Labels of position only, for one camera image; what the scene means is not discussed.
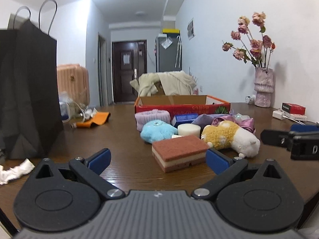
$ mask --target yellow box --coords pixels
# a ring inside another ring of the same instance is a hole
[[[163,33],[180,33],[181,31],[179,29],[175,28],[164,28]]]

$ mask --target black clamp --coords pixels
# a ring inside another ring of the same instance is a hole
[[[319,160],[319,132],[264,130],[260,134],[265,145],[284,147],[293,160]]]
[[[103,202],[124,198],[122,190],[99,176],[110,161],[111,152],[106,148],[89,159],[76,157],[68,164],[43,159],[14,201],[14,214],[21,226],[42,232],[71,230],[92,218]]]
[[[249,166],[246,159],[229,159],[213,149],[207,153],[233,164],[194,190],[193,198],[209,200],[225,220],[245,231],[273,233],[297,225],[303,200],[274,159]]]

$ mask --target dried flower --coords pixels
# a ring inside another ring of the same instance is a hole
[[[271,48],[272,46],[272,39],[268,36],[268,35],[265,35],[264,38],[264,47],[265,48]]]
[[[250,52],[251,52],[251,54],[252,54],[253,57],[255,57],[255,58],[261,58],[261,50],[251,49]]]
[[[263,27],[264,26],[264,19],[266,19],[266,14],[264,12],[262,12],[261,14],[254,12],[253,14],[253,24],[259,26],[259,27]]]
[[[240,38],[241,38],[240,33],[238,31],[237,32],[232,31],[230,36],[232,36],[232,39],[234,39],[234,40],[240,40]]]
[[[243,60],[245,58],[245,53],[243,51],[240,51],[239,49],[236,49],[234,54],[232,54],[237,60]]]
[[[252,39],[250,45],[253,50],[261,51],[263,49],[263,42],[261,40]]]
[[[239,25],[238,31],[242,34],[248,34],[248,27],[246,24]]]
[[[222,46],[222,49],[223,49],[224,51],[228,51],[228,50],[230,50],[231,47],[233,47],[233,44],[226,42],[226,43]]]
[[[249,25],[250,24],[250,20],[246,17],[246,16],[241,16],[238,20],[238,24],[242,25],[242,24],[246,24]]]

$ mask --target white cable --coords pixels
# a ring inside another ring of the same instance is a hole
[[[154,63],[154,61],[152,60],[150,54],[148,53],[148,50],[146,49],[147,55],[150,58],[150,61],[152,62],[152,64],[156,67],[156,64]]]
[[[77,104],[75,101],[72,101],[72,102],[74,102],[74,103],[79,107],[79,109],[81,110],[81,112],[82,112],[82,114],[83,114],[82,123],[85,122],[85,112],[84,112],[84,110],[83,110],[83,109],[80,107],[80,105]]]
[[[291,118],[289,118],[289,117],[288,117],[288,116],[286,116],[286,115],[283,115],[283,118],[285,118],[285,119],[289,119],[289,120],[292,120],[292,121],[294,121],[294,122],[296,122],[296,123],[298,123],[298,124],[301,124],[301,125],[303,125],[303,126],[305,126],[305,125],[306,125],[305,123],[302,123],[301,121],[297,121],[297,120],[291,119]]]

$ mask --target cardboard flap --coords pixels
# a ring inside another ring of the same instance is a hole
[[[142,105],[185,105],[206,104],[206,95],[176,95],[141,97]]]

